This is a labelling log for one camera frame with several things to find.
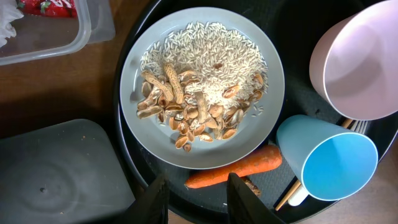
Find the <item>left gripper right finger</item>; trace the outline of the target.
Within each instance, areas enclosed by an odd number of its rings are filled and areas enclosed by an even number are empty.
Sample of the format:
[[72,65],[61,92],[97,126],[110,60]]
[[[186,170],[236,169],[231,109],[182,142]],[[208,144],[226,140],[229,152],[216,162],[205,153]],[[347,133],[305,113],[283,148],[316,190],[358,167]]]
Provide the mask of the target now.
[[284,224],[271,212],[235,173],[227,181],[228,223],[231,224]]

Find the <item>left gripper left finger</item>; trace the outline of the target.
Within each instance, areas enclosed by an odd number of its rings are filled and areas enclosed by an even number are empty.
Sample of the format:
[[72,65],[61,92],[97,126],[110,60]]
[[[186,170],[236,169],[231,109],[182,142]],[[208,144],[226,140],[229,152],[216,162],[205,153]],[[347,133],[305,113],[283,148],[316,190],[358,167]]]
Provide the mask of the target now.
[[169,183],[159,175],[114,224],[168,224]]

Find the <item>red snack wrapper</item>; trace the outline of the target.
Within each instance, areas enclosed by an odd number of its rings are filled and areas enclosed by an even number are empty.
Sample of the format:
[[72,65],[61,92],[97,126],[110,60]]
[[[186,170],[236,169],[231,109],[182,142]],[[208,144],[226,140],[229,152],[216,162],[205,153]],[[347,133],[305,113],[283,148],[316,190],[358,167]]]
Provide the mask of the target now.
[[77,17],[74,0],[17,0],[25,14],[45,17]]

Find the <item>pink bowl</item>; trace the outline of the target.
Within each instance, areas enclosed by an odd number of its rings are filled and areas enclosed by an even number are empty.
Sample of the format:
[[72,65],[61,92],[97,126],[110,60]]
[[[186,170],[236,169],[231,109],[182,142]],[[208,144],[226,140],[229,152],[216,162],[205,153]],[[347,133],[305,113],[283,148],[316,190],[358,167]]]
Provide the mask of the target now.
[[328,29],[310,58],[316,92],[340,115],[397,112],[397,0],[381,1]]

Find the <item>blue cup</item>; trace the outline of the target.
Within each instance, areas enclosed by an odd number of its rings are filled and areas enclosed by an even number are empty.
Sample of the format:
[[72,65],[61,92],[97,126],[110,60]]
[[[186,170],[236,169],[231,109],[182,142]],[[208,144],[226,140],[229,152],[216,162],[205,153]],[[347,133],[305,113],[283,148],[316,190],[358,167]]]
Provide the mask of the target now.
[[361,190],[379,159],[369,137],[301,114],[282,122],[276,140],[309,195],[323,201],[341,200]]

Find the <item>white tissue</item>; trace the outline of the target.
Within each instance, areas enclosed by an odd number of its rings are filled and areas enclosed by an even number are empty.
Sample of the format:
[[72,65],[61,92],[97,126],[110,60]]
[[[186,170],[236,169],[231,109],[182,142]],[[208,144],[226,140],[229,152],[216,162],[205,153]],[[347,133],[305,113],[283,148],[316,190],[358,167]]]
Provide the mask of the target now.
[[7,44],[10,38],[17,35],[15,28],[12,26],[11,22],[22,19],[24,17],[23,13],[18,9],[16,0],[1,0],[1,44],[3,47]]

